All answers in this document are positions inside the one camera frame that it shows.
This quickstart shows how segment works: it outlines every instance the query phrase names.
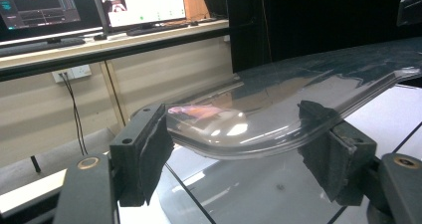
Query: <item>dark panel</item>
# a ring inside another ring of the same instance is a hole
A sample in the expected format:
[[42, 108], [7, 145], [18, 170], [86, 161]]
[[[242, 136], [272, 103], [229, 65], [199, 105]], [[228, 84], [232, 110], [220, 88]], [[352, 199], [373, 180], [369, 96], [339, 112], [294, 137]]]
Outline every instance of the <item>dark panel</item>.
[[227, 0], [230, 27], [254, 24], [251, 29], [230, 34], [233, 71], [256, 67], [270, 61], [262, 0]]
[[265, 0], [273, 60], [422, 35], [397, 27], [400, 0]]

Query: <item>wall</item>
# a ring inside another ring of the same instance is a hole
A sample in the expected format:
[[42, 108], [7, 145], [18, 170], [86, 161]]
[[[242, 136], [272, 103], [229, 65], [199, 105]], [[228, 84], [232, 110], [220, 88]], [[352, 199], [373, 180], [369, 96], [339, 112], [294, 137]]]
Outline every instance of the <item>wall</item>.
[[[223, 38], [115, 59], [107, 66], [91, 64], [91, 69], [92, 76], [72, 81], [84, 134], [103, 128], [118, 133], [116, 103], [127, 120], [145, 105], [232, 76], [230, 46]], [[0, 167], [77, 139], [71, 97], [51, 73], [1, 83], [0, 104]]]

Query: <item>monitor screen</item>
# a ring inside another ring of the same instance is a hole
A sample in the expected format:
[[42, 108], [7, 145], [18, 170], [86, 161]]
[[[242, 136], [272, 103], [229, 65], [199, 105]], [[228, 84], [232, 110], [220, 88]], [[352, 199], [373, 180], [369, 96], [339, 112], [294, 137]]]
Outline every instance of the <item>monitor screen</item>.
[[0, 47], [98, 32], [94, 0], [0, 0]]
[[186, 18], [183, 0], [102, 0], [102, 3], [112, 31]]

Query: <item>power outlet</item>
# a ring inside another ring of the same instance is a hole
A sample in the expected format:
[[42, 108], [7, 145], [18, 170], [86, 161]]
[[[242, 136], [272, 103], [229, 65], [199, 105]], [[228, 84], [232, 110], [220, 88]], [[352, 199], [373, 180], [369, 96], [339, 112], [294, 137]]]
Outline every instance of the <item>power outlet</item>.
[[82, 78], [92, 75], [90, 65], [83, 65], [79, 67], [71, 68], [74, 78]]
[[68, 80], [72, 80], [75, 78], [70, 68], [52, 72], [52, 74], [53, 74], [54, 81], [56, 83], [61, 83], [63, 81], [63, 78], [60, 75], [62, 75], [63, 77], [67, 76]]
[[56, 72], [52, 72], [55, 82], [61, 83], [63, 81], [63, 78], [60, 76], [60, 74], [64, 76], [65, 73], [67, 75], [68, 80], [87, 77], [93, 74], [91, 72], [90, 65], [83, 65], [83, 66], [74, 67], [74, 68], [62, 69]]

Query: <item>curved transparent panel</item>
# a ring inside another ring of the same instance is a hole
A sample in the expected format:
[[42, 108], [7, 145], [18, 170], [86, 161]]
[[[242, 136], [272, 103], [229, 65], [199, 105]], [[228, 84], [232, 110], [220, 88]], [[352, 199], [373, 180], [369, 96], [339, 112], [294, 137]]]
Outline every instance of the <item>curved transparent panel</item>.
[[396, 83], [421, 76], [417, 39], [288, 59], [168, 107], [176, 142], [218, 159], [308, 143]]

